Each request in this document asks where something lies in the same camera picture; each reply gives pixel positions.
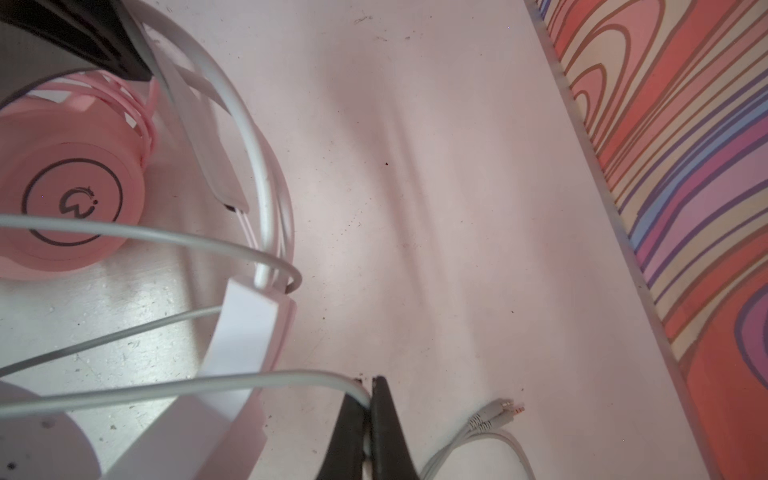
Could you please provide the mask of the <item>pink cat-ear headphones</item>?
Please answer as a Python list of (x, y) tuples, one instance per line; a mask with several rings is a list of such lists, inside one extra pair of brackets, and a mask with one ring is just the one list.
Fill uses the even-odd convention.
[(45, 82), (1, 110), (1, 211), (135, 225), (157, 144), (158, 83), (106, 71)]

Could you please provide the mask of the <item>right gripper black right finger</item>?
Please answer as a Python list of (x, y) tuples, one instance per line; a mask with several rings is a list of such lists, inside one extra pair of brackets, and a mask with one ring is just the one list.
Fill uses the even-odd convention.
[(419, 480), (384, 376), (372, 379), (370, 448), (373, 480)]

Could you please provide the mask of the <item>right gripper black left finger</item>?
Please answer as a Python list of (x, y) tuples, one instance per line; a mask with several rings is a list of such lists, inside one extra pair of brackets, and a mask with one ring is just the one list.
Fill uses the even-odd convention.
[(317, 480), (361, 480), (368, 411), (350, 394), (342, 400)]

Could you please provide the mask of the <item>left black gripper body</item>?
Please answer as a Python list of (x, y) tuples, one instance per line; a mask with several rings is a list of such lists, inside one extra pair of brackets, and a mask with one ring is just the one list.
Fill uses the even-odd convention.
[(3, 1), (1, 21), (124, 80), (153, 76), (135, 42), (138, 25), (122, 1)]

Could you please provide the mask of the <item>white headphones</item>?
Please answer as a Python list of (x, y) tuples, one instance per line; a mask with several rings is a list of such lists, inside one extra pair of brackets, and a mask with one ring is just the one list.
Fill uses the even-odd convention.
[[(244, 245), (92, 220), (4, 214), (1, 275), (39, 281), (82, 271), (127, 240), (197, 248), (242, 258), (254, 271), (229, 279), (220, 305), (190, 310), (6, 366), (21, 371), (129, 339), (177, 322), (213, 316), (216, 326), (197, 374), (179, 387), (153, 387), (171, 404), (110, 468), (71, 417), (72, 404), (52, 402), (7, 380), (1, 397), (1, 475), (5, 479), (244, 479), (266, 440), (259, 390), (251, 377), (272, 369), (295, 314), (290, 293), (294, 222), (285, 179), (269, 145), (221, 67), (180, 26), (141, 1), (122, 1), (139, 28), (135, 39), (159, 86), (153, 115), (180, 127), (208, 190), (232, 213)], [(39, 85), (74, 73), (105, 71), (1, 21), (1, 110)], [(127, 81), (141, 93), (148, 81)]]

